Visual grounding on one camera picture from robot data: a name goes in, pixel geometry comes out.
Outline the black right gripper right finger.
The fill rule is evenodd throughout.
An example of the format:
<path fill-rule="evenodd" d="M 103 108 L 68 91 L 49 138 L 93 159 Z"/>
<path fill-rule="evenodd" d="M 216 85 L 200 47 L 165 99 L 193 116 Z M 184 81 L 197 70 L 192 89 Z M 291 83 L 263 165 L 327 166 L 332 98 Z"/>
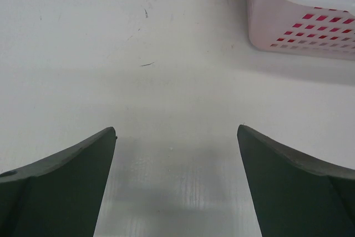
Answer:
<path fill-rule="evenodd" d="M 240 125 L 240 154 L 262 236 L 354 236 L 354 170 Z"/>

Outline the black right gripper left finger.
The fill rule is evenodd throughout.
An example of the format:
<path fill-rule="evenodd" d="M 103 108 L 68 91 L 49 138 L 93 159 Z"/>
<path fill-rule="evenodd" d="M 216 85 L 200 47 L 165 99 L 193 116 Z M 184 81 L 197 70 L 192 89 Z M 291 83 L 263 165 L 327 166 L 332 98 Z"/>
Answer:
<path fill-rule="evenodd" d="M 93 236 L 116 132 L 1 174 L 1 236 Z"/>

